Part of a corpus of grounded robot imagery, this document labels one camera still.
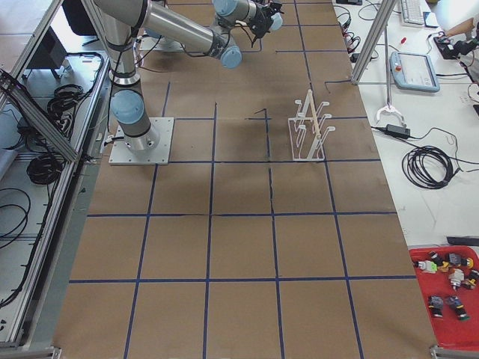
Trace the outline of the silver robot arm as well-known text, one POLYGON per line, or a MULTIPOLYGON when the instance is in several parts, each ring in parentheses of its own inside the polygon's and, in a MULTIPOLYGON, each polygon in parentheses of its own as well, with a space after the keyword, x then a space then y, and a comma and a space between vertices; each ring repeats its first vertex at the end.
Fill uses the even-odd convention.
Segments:
POLYGON ((214 1, 213 23, 204 27, 154 1, 143 1, 133 24, 200 52, 219 52, 235 45, 231 29, 238 22, 249 27, 255 40, 278 30, 283 25, 281 6, 280 1, 214 1))
POLYGON ((111 61, 112 95, 109 113, 123 131, 126 147, 133 153, 149 151, 161 135, 147 114, 141 89, 141 76, 135 64, 134 41, 140 29, 179 43, 195 55, 221 61, 228 69, 237 67, 242 54, 231 37, 237 22, 248 23, 258 7, 252 1, 215 1, 214 20, 209 27, 180 15, 163 1, 96 1, 103 38, 111 61))

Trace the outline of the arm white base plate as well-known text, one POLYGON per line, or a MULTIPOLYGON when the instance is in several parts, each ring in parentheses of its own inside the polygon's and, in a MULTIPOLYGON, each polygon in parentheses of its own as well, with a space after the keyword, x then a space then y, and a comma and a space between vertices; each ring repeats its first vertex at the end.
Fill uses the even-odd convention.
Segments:
POLYGON ((110 165, 166 165, 171 152, 174 131, 173 117, 151 117, 150 130, 145 135, 131 138, 119 126, 113 143, 110 165))
POLYGON ((152 49, 160 52, 182 52, 183 47, 177 41, 166 37, 143 37, 141 40, 140 50, 146 52, 152 49))

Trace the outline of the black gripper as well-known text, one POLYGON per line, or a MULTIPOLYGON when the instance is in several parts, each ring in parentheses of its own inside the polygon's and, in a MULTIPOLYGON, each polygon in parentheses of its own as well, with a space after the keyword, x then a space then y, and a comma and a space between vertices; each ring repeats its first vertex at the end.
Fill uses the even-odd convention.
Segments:
POLYGON ((249 21, 249 28, 254 35, 254 39, 258 40, 269 33, 269 27, 271 25, 271 15, 274 13, 281 14, 281 2, 269 1, 268 3, 255 2, 255 15, 249 21))

